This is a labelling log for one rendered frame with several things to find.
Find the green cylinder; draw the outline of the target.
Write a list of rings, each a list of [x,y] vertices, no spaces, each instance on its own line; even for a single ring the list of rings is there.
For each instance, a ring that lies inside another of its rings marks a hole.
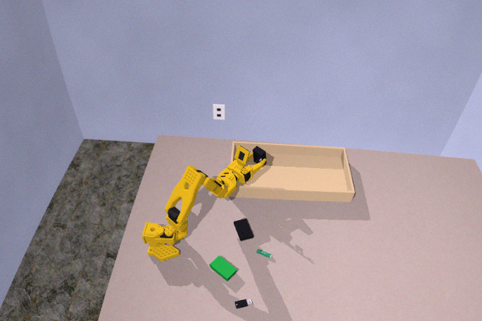
[[[272,258],[272,255],[271,255],[271,254],[268,254],[268,253],[266,253],[266,252],[263,252],[262,250],[257,250],[257,253],[258,253],[258,254],[261,254],[261,255],[264,255],[264,256],[266,256],[266,257]]]

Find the black usb flash drive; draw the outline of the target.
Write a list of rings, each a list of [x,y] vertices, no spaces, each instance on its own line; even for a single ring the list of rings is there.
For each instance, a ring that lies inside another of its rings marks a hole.
[[[235,301],[236,309],[246,307],[250,304],[252,304],[250,299],[249,300],[244,299],[244,300],[240,300],[240,301]]]

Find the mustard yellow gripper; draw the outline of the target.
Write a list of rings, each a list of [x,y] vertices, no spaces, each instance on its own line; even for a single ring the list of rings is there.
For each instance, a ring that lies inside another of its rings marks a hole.
[[[238,146],[235,154],[235,159],[227,168],[232,170],[233,174],[238,178],[237,181],[245,184],[249,182],[253,175],[263,167],[266,162],[266,158],[261,160],[254,166],[246,166],[246,163],[253,157],[253,153],[250,153],[247,149],[243,148],[242,146]]]

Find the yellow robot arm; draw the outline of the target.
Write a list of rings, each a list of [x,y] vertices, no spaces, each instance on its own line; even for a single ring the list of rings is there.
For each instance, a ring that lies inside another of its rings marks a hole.
[[[236,182],[238,178],[232,172],[232,170],[225,168],[217,176],[217,179],[214,177],[210,179],[202,171],[188,165],[165,207],[165,212],[168,213],[166,220],[168,220],[171,226],[162,227],[158,224],[147,222],[144,237],[149,244],[148,255],[155,256],[160,261],[179,256],[180,251],[172,245],[178,240],[182,240],[188,234],[187,217],[194,206],[194,201],[201,185],[203,184],[218,198],[228,198],[237,189]],[[181,199],[182,209],[179,211],[175,206]]]

